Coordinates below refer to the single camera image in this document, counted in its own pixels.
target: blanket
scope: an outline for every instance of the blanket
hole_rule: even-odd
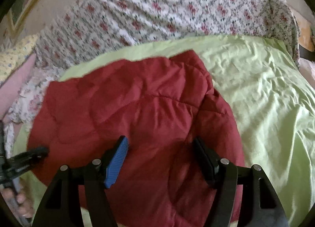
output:
[[[68,69],[124,46],[208,34],[273,37],[299,64],[299,28],[279,0],[78,0],[40,32],[37,66]]]
[[[71,67],[59,81],[82,77],[120,59],[171,57],[189,49],[201,58],[211,73],[214,87],[231,106],[242,138],[245,165],[263,167],[279,196],[289,226],[298,226],[315,202],[315,90],[301,76],[283,42],[209,35],[147,43],[105,53]],[[30,106],[40,108],[40,103],[34,101]],[[26,150],[29,128],[22,126],[14,154]],[[32,172],[23,178],[29,183],[37,209],[46,186]],[[85,226],[91,226],[89,213],[82,212]]]
[[[48,185],[61,165],[101,157],[120,135],[130,149],[106,194],[116,220],[129,227],[204,225],[215,190],[194,157],[195,136],[244,165],[231,108],[192,50],[170,59],[120,60],[83,78],[51,82],[28,142],[50,153],[33,172]],[[238,187],[232,220],[241,193]],[[82,189],[80,195],[85,201]]]

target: finger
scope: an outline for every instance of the finger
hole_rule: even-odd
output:
[[[31,202],[26,200],[18,209],[20,215],[27,214],[32,209]]]
[[[19,204],[23,204],[25,200],[26,200],[26,195],[25,195],[24,192],[20,192],[20,193],[16,196],[16,201],[17,201]]]
[[[32,218],[34,216],[34,209],[30,209],[26,214],[23,215],[25,218]]]
[[[14,192],[10,188],[4,189],[1,193],[2,193],[3,198],[6,199],[6,200],[14,198]]]

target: light green bed sheet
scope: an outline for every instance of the light green bed sheet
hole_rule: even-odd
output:
[[[298,72],[283,42],[230,35],[153,42],[100,55],[70,68],[61,80],[81,77],[122,58],[169,57],[191,48],[233,110],[246,166],[263,167],[290,226],[297,226],[315,197],[315,91]],[[15,153],[25,151],[27,136],[22,128]],[[31,172],[24,178],[30,182],[37,208],[46,187]],[[83,213],[88,221],[88,213]]]

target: red puffer jacket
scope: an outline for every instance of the red puffer jacket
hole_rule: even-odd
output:
[[[50,153],[34,174],[48,185],[61,165],[86,165],[120,135],[128,137],[129,151],[106,195],[117,222],[128,227],[204,225],[215,190],[194,158],[194,137],[244,165],[231,108],[193,50],[170,59],[120,60],[82,78],[51,82],[28,142]],[[241,194],[238,187],[232,220]],[[80,201],[84,206],[83,189]]]

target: floral blanket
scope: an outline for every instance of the floral blanket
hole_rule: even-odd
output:
[[[9,117],[30,130],[49,81],[99,54],[145,42],[221,33],[282,40],[299,65],[299,28],[279,0],[78,0],[40,32],[35,71],[43,69],[46,74],[23,86]],[[7,135],[10,150],[13,134]]]

